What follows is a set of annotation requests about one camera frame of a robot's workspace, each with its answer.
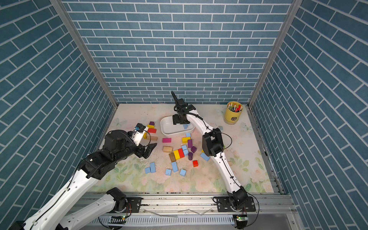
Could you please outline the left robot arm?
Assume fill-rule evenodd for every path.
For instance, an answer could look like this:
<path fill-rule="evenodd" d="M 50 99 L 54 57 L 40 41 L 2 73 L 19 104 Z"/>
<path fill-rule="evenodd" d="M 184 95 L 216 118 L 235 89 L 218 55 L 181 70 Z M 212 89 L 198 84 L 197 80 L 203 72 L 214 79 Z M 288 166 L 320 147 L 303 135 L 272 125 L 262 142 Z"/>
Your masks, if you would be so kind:
<path fill-rule="evenodd" d="M 114 170 L 118 162 L 131 155 L 148 158 L 156 143 L 146 146 L 141 141 L 148 128 L 138 123 L 129 132 L 109 131 L 100 150 L 82 159 L 71 179 L 39 211 L 27 220 L 16 221 L 11 230 L 79 230 L 89 222 L 110 211 L 129 214 L 132 207 L 118 188 L 108 190 L 92 204 L 68 214 L 80 198 L 104 176 Z"/>

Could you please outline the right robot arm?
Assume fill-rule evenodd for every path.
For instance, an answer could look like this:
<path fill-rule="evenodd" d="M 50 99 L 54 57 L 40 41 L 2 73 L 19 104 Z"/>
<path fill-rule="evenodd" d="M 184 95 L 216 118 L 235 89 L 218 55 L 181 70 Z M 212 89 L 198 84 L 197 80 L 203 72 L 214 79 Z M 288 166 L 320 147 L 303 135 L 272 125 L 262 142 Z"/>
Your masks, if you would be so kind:
<path fill-rule="evenodd" d="M 244 209 L 251 197 L 256 201 L 257 209 L 260 209 L 257 198 L 246 191 L 230 168 L 224 153 L 226 149 L 222 138 L 224 133 L 219 128 L 214 128 L 207 123 L 192 104 L 186 103 L 184 99 L 178 99 L 175 94 L 172 96 L 176 112 L 172 117 L 173 124 L 192 124 L 202 134 L 202 149 L 205 155 L 211 158 L 217 166 L 225 182 L 232 209 L 235 211 Z"/>

